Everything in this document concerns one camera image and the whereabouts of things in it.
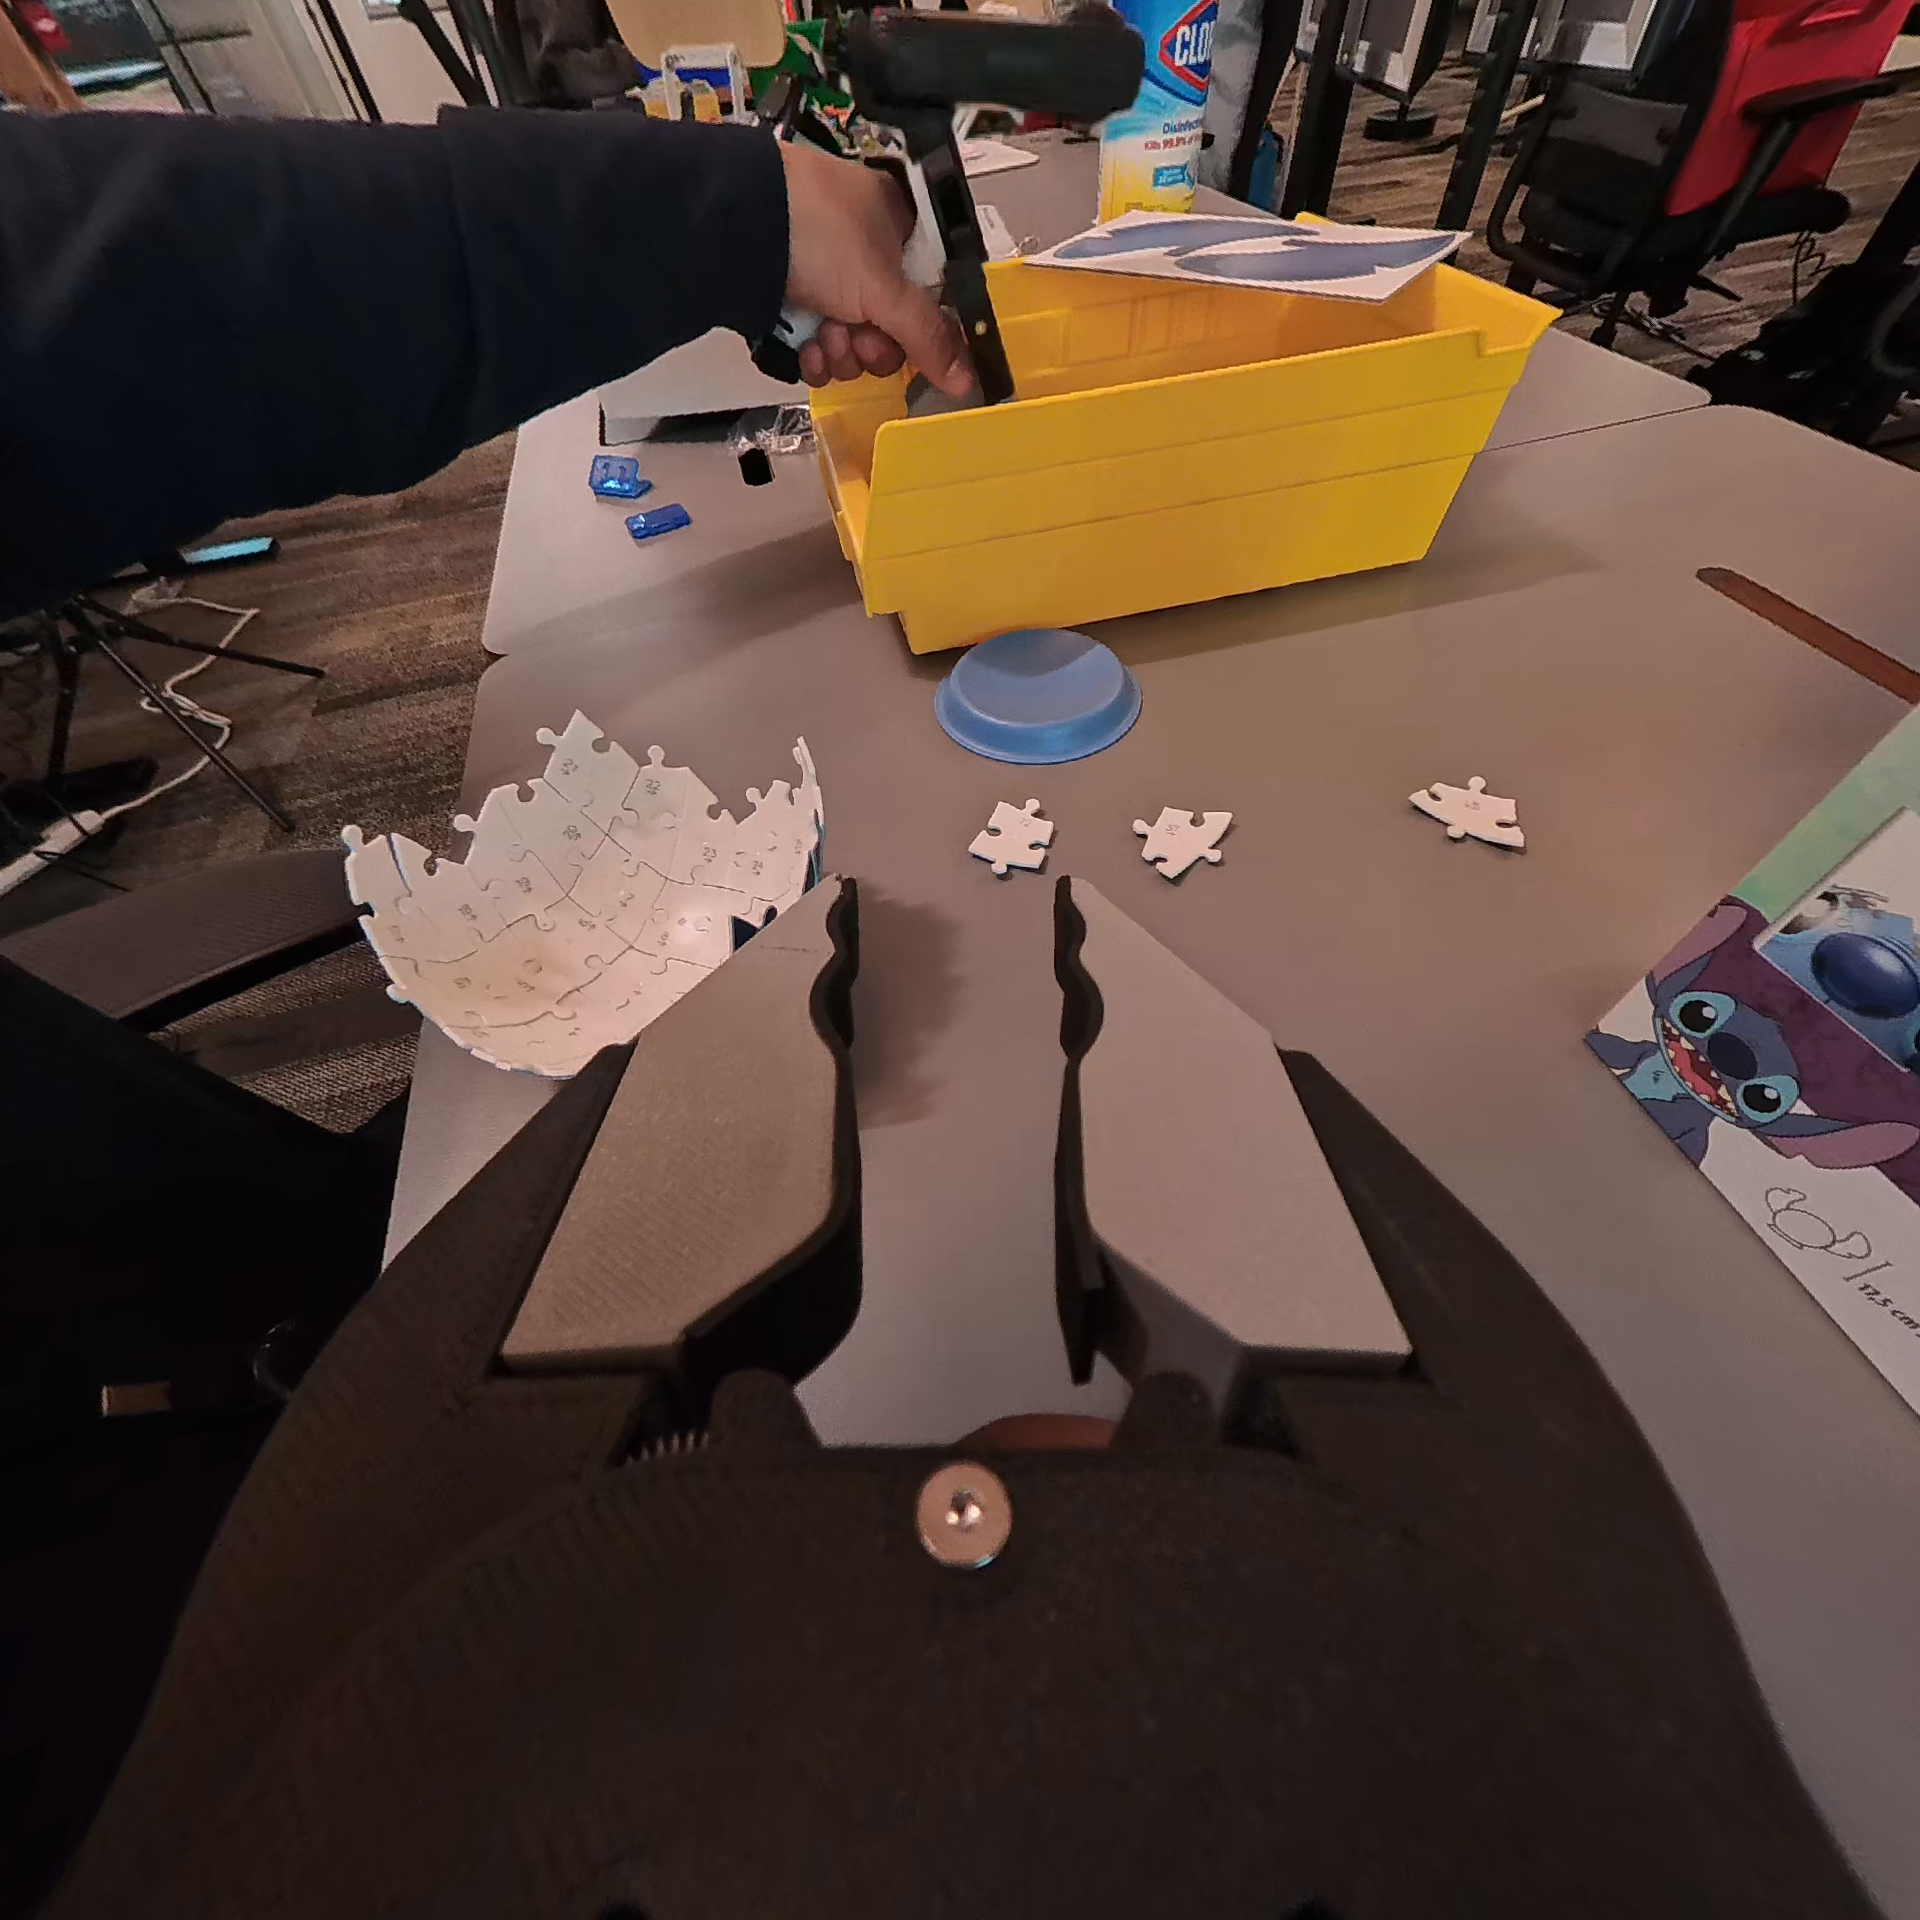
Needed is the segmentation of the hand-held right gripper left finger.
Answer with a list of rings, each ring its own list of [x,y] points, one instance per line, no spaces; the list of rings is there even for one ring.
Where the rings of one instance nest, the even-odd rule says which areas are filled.
[[[858,884],[830,876],[635,1040],[509,1331],[521,1375],[806,1379],[861,1308]]]

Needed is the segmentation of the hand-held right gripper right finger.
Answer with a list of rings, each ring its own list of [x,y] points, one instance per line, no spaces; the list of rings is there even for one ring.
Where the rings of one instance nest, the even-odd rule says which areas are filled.
[[[1410,1337],[1269,1031],[1097,886],[1055,891],[1055,1299],[1070,1379],[1392,1375]]]

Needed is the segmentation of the half-built puzzle ball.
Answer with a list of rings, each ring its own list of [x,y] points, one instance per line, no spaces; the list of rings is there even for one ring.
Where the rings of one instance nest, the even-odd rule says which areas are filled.
[[[806,739],[799,772],[752,788],[744,817],[582,711],[538,741],[541,774],[455,817],[465,856],[349,824],[343,876],[392,998],[486,1064],[559,1081],[803,901],[826,871],[826,797]]]

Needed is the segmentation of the yellow plastic bin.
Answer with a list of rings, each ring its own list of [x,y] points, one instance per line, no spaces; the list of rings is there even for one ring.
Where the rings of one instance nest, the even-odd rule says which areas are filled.
[[[811,403],[864,608],[920,653],[1419,560],[1547,304],[1440,262],[1382,304],[989,268],[1016,396]]]

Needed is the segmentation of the person's left forearm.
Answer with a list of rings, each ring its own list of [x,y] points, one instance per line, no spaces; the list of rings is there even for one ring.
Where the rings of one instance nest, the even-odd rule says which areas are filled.
[[[9,112],[5,617],[757,335],[786,240],[777,144],[746,127]]]

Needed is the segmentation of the blue round puzzle stand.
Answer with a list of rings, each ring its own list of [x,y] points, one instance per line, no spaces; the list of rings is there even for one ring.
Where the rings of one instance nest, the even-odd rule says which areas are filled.
[[[1080,631],[1006,631],[969,646],[935,687],[941,727],[968,752],[1019,765],[1088,759],[1144,709],[1136,673]]]

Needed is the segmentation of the cartoon print puzzle box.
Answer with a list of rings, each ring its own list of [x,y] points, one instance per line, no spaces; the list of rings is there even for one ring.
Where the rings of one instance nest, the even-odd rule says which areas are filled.
[[[1587,1033],[1919,1407],[1919,716]]]

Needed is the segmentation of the person's left hand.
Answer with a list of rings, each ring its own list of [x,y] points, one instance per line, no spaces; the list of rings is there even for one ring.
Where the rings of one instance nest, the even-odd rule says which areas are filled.
[[[801,381],[888,377],[912,367],[963,399],[975,367],[963,329],[941,299],[906,273],[910,222],[888,176],[785,144],[786,285],[785,301],[819,317],[801,348]]]

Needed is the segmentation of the yellow disinfecting wipes canister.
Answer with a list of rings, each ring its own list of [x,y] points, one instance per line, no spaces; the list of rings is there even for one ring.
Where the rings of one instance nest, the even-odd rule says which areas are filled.
[[[1097,142],[1097,213],[1184,214],[1198,190],[1219,1],[1114,1],[1144,44],[1144,79]]]

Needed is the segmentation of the brown cardboard piece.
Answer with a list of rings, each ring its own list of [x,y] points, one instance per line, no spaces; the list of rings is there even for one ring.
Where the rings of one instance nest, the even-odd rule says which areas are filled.
[[[667,47],[733,45],[749,69],[775,67],[785,53],[783,1],[607,1],[615,35],[647,69]]]

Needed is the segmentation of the white box with blue print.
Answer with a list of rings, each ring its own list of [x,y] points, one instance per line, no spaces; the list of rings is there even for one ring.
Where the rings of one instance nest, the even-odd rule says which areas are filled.
[[[1130,209],[1026,262],[1067,271],[1221,283],[1288,297],[1382,304],[1461,249],[1461,231],[1280,220],[1259,213]]]

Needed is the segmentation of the person's torso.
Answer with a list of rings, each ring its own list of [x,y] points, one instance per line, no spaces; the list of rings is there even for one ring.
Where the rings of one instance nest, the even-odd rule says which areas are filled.
[[[211,1536],[373,1285],[398,1137],[333,1133],[5,961],[3,1896],[32,1915]],[[109,1383],[174,1407],[104,1419]]]

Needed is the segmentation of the white power strip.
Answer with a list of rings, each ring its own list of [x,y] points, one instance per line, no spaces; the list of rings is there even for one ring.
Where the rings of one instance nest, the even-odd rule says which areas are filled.
[[[3,895],[13,894],[17,886],[25,884],[32,878],[49,873],[58,862],[75,854],[105,828],[109,817],[89,807],[86,807],[79,814],[61,815],[46,828],[39,828],[34,838],[30,838],[21,851],[5,856]]]

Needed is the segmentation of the red and black office chair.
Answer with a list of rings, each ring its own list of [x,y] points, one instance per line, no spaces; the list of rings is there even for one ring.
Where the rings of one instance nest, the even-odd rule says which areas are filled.
[[[1654,5],[1624,73],[1567,69],[1528,117],[1485,245],[1505,287],[1670,321],[1739,249],[1832,232],[1833,167],[1867,103],[1911,86],[1889,67],[1913,5]]]

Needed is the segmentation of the black tripod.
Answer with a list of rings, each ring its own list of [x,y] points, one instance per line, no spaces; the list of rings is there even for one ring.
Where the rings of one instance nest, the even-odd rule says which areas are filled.
[[[297,828],[286,804],[272,800],[233,759],[233,720],[203,707],[190,685],[218,665],[295,681],[323,681],[325,669],[243,646],[241,637],[256,619],[255,608],[214,603],[197,595],[189,595],[183,605],[190,613],[218,614],[225,621],[222,635],[199,639],[166,631],[138,608],[115,608],[97,591],[73,595],[49,613],[5,625],[5,651],[42,661],[54,684],[46,755],[37,776],[29,781],[29,792],[46,809],[42,833],[62,853],[203,774],[225,779],[274,830],[290,833]],[[146,761],[117,761],[93,769],[73,765],[71,741],[87,662],[109,665],[111,673],[133,691],[138,711],[160,720],[186,743],[189,759],[182,769],[160,774]]]

